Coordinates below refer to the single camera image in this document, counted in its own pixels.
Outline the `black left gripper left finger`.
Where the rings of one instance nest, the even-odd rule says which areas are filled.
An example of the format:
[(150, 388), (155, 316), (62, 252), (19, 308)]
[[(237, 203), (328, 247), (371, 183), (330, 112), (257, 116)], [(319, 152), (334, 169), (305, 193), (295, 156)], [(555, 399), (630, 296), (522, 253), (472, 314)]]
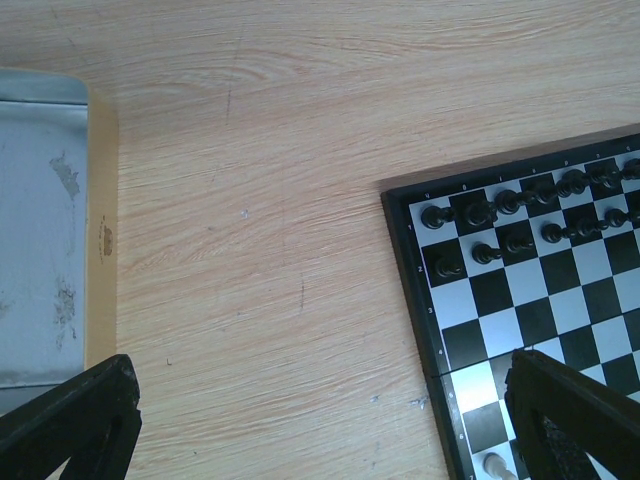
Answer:
[(116, 354), (1, 417), (1, 477), (123, 479), (141, 431), (131, 358)]

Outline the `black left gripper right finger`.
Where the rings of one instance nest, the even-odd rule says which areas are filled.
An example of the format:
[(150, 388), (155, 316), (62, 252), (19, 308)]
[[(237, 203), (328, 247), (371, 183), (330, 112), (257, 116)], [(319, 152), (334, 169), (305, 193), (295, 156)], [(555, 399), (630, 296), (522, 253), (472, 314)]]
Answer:
[(639, 403), (536, 350), (516, 350), (505, 402), (533, 479), (639, 477)]

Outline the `black grey chess board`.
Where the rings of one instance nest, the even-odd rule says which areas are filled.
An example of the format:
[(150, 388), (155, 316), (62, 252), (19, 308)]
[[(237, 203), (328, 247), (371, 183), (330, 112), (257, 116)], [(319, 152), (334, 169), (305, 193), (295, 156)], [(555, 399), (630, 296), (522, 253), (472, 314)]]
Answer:
[[(494, 203), (507, 189), (535, 201), (513, 215), (497, 210), (494, 223), (465, 222), (469, 204)], [(489, 453), (528, 477), (504, 400), (517, 349), (638, 398), (637, 135), (412, 176), (381, 200), (451, 478), (484, 478)], [(420, 216), (431, 205), (453, 208), (455, 220), (426, 228)], [(509, 234), (531, 235), (534, 248), (509, 254)], [(476, 243), (499, 248), (502, 259), (477, 263)], [(457, 258), (463, 273), (438, 278), (439, 256)]]

